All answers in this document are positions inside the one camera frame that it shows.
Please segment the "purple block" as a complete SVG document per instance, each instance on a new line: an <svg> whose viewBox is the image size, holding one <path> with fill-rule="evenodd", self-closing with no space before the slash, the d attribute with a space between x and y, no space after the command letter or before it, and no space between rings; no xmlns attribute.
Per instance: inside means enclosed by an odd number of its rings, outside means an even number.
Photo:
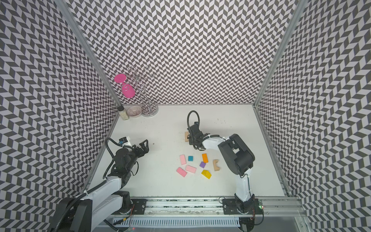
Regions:
<svg viewBox="0 0 371 232"><path fill-rule="evenodd" d="M204 163L204 162L202 161L201 164L200 164L200 167L204 169L205 166L206 166L206 163Z"/></svg>

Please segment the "light pink block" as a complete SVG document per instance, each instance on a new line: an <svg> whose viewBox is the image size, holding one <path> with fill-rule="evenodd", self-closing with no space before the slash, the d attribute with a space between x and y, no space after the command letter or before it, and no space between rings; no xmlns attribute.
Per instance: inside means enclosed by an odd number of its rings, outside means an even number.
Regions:
<svg viewBox="0 0 371 232"><path fill-rule="evenodd" d="M197 168L195 168L195 167L193 167L193 166L190 166L190 165L187 165L186 167L185 167L186 169L186 171L187 172L190 172L190 173L196 173L196 171L197 171Z"/></svg>
<svg viewBox="0 0 371 232"><path fill-rule="evenodd" d="M185 155L180 155L180 162L181 162L181 165L186 165L186 157L185 157Z"/></svg>

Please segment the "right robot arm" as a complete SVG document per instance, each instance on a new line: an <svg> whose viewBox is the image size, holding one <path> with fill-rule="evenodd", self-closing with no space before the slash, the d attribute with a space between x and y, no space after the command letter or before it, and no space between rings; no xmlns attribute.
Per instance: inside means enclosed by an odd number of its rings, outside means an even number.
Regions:
<svg viewBox="0 0 371 232"><path fill-rule="evenodd" d="M220 135L203 133L199 123L188 126L189 144L196 150L218 150L232 173L236 175L236 192L234 194L236 208L239 213L247 214L253 207L255 195L250 184L255 155L242 138L233 134L228 138Z"/></svg>

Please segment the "natural wood arch block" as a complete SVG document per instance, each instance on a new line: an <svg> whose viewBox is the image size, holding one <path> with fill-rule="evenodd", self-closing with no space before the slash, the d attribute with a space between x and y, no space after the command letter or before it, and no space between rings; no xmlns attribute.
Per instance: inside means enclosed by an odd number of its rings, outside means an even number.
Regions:
<svg viewBox="0 0 371 232"><path fill-rule="evenodd" d="M213 168L214 168L214 171L215 171L215 172L220 171L220 167L217 165L218 162L219 162L218 159L214 159L214 160L213 160Z"/></svg>

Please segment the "pink plastic wine glass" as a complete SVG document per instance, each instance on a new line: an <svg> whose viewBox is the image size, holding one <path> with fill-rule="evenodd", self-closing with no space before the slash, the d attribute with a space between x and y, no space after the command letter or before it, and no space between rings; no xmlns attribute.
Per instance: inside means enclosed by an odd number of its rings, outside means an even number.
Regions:
<svg viewBox="0 0 371 232"><path fill-rule="evenodd" d="M126 80L127 80L127 76L122 73L114 77L114 81L118 84L121 84L122 94L126 98L131 99L135 96L135 90L129 83L126 82Z"/></svg>

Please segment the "yellow block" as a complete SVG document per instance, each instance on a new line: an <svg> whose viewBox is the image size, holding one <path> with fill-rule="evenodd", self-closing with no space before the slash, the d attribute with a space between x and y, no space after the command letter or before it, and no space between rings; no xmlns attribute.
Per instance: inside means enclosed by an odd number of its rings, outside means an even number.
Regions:
<svg viewBox="0 0 371 232"><path fill-rule="evenodd" d="M208 171L208 170L203 170L202 171L202 175L204 176L204 177L206 177L207 179L210 179L211 178L211 173Z"/></svg>

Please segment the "striped ceramic bowl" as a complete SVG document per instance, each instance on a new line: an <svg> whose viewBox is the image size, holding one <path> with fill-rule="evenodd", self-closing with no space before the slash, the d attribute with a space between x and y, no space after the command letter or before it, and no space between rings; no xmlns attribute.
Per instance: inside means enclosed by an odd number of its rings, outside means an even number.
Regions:
<svg viewBox="0 0 371 232"><path fill-rule="evenodd" d="M137 118L142 114L142 107L141 106L130 106L127 109L127 115L130 118Z"/></svg>

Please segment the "hot pink block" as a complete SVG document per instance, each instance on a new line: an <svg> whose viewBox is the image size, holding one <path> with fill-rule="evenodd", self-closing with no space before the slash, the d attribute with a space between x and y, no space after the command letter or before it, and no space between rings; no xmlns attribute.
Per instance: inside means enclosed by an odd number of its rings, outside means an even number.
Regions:
<svg viewBox="0 0 371 232"><path fill-rule="evenodd" d="M181 167L178 167L178 169L176 170L176 172L181 175L182 177L185 177L187 175L187 172L182 169Z"/></svg>

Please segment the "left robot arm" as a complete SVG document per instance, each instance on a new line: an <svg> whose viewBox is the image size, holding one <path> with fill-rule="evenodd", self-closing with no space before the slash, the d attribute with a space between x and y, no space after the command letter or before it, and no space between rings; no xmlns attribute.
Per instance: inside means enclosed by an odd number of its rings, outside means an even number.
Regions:
<svg viewBox="0 0 371 232"><path fill-rule="evenodd" d="M107 138L105 146L112 158L103 174L103 181L97 186L85 190L82 194L62 199L50 221L50 232L91 232L102 222L118 231L116 223L108 221L112 214L123 215L124 219L133 214L144 214L146 199L132 200L128 191L123 191L129 179L135 176L132 171L138 166L138 159L149 152L147 140L138 146L130 145L126 138L121 138L114 145L119 147L113 153L108 146L113 139Z"/></svg>

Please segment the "glass spice jar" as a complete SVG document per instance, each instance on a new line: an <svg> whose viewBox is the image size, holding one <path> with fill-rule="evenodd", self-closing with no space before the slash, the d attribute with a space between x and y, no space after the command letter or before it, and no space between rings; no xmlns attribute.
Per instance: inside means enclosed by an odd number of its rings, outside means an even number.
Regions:
<svg viewBox="0 0 371 232"><path fill-rule="evenodd" d="M127 114L127 111L124 106L119 106L117 110L122 120L129 120L129 115Z"/></svg>

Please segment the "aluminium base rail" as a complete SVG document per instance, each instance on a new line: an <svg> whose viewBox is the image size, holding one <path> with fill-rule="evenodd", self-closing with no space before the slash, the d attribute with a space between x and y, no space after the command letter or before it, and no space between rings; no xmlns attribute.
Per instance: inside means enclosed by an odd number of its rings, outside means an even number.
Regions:
<svg viewBox="0 0 371 232"><path fill-rule="evenodd" d="M311 232L298 198L258 196L247 213L232 197L133 198L124 214L107 216L94 232L167 231Z"/></svg>

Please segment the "orange block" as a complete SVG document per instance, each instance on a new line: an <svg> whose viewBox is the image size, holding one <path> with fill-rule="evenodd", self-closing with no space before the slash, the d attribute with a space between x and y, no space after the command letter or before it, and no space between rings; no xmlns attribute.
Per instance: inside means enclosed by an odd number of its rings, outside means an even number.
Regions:
<svg viewBox="0 0 371 232"><path fill-rule="evenodd" d="M208 162L209 162L209 160L208 160L208 157L207 157L207 154L206 154L206 153L202 154L202 159L203 159L203 162L204 162L204 163L208 163Z"/></svg>

